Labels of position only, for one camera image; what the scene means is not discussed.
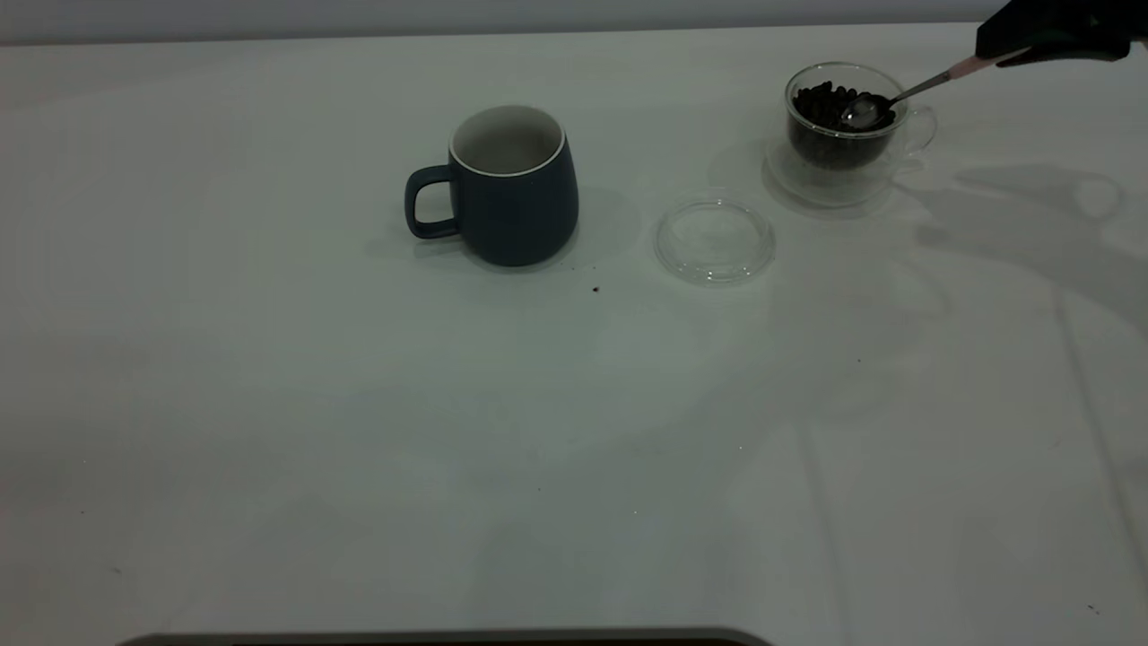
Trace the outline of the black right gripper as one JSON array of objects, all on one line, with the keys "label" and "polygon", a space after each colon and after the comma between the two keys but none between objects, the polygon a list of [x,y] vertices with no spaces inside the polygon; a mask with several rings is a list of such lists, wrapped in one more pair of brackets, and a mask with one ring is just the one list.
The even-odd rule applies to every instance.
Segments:
[{"label": "black right gripper", "polygon": [[[976,57],[1001,60],[996,68],[1100,60],[1109,52],[1093,33],[1096,24],[1091,1],[1009,1],[977,29]],[[1108,1],[1108,37],[1114,40],[1108,61],[1147,45],[1147,1]]]}]

